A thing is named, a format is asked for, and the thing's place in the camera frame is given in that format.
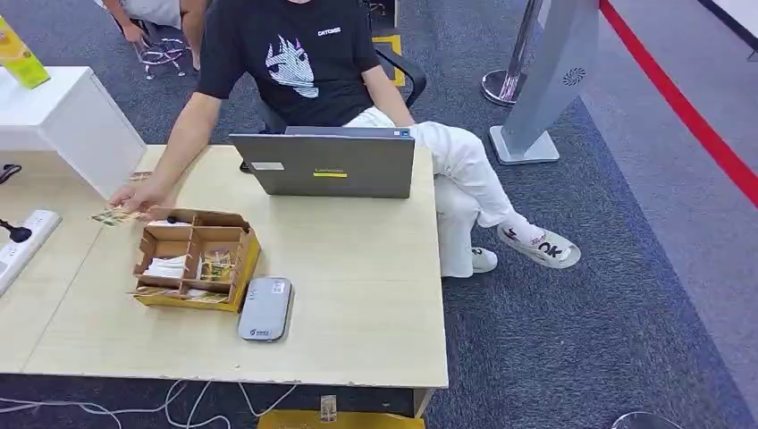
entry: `power strip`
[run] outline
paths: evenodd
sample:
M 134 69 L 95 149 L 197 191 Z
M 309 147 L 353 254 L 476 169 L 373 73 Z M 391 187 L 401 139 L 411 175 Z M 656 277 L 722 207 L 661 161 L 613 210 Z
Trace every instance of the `power strip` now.
M 35 210 L 22 225 L 31 230 L 31 237 L 22 243 L 10 242 L 0 248 L 0 295 L 5 293 L 60 222 L 61 216 L 55 212 Z

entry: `man's left arm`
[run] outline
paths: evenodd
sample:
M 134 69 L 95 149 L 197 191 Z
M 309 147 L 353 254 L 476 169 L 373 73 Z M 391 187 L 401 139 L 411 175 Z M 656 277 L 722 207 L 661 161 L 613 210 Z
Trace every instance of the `man's left arm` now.
M 379 57 L 374 49 L 374 41 L 371 39 L 371 31 L 366 20 L 366 10 L 355 1 L 353 4 L 353 62 L 358 67 L 363 82 L 368 88 L 371 101 L 374 102 L 376 108 L 389 116 L 395 122 L 395 126 L 409 127 L 415 122 L 405 106 L 402 95 L 384 73 L 384 69 L 379 63 Z
M 387 77 L 381 65 L 362 72 L 361 76 L 376 108 L 389 116 L 395 122 L 395 126 L 409 127 L 416 123 L 405 106 L 400 91 Z

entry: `hand in background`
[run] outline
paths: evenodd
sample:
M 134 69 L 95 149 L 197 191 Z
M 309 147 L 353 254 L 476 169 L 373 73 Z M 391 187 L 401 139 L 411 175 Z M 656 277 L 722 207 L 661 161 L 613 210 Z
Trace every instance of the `hand in background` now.
M 145 32 L 142 31 L 140 27 L 134 24 L 131 24 L 123 28 L 123 36 L 126 38 L 127 41 L 131 43 L 142 43 L 142 37 L 144 35 L 145 35 Z

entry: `yellow drink carton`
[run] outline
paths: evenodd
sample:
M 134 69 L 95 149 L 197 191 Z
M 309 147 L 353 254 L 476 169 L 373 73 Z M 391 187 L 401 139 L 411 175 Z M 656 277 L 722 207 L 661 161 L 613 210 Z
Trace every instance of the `yellow drink carton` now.
M 45 67 L 0 16 L 0 64 L 21 85 L 32 89 L 50 79 Z

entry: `man's right hand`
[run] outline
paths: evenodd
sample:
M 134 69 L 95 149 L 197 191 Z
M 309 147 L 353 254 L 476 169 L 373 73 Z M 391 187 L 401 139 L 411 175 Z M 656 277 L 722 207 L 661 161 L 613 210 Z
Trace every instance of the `man's right hand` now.
M 123 28 L 123 36 L 131 43 L 142 43 L 142 37 L 145 36 L 145 32 L 132 23 Z
M 169 190 L 148 179 L 142 183 L 122 186 L 108 200 L 108 204 L 114 207 L 121 206 L 129 213 L 147 213 L 151 207 L 160 206 L 166 200 L 168 192 Z

